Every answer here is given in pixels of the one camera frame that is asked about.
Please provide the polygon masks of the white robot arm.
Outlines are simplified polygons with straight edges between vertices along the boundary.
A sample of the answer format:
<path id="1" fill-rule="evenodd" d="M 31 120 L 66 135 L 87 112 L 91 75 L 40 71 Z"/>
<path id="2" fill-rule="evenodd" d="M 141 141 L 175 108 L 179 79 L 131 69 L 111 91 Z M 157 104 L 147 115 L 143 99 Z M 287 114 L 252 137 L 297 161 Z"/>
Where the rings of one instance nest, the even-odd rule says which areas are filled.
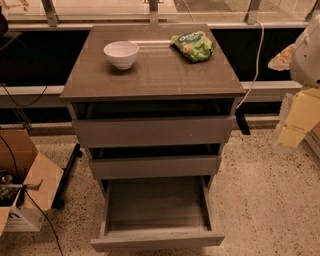
<path id="1" fill-rule="evenodd" d="M 302 86 L 296 94 L 287 93 L 281 104 L 274 148 L 285 152 L 296 148 L 320 122 L 320 15 L 268 67 L 289 70 L 291 79 Z"/>

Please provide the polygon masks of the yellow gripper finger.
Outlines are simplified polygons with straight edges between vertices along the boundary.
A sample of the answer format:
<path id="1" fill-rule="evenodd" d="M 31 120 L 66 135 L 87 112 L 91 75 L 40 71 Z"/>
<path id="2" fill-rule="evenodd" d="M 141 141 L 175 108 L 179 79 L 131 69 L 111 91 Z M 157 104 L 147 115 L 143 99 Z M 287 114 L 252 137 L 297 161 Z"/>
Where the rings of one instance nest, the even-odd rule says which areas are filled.
<path id="1" fill-rule="evenodd" d="M 268 68 L 276 71 L 284 71 L 290 69 L 290 61 L 294 45 L 291 44 L 273 57 L 269 63 Z"/>
<path id="2" fill-rule="evenodd" d="M 303 88 L 296 94 L 287 93 L 282 101 L 277 125 L 277 143 L 295 148 L 320 122 L 320 90 Z"/>

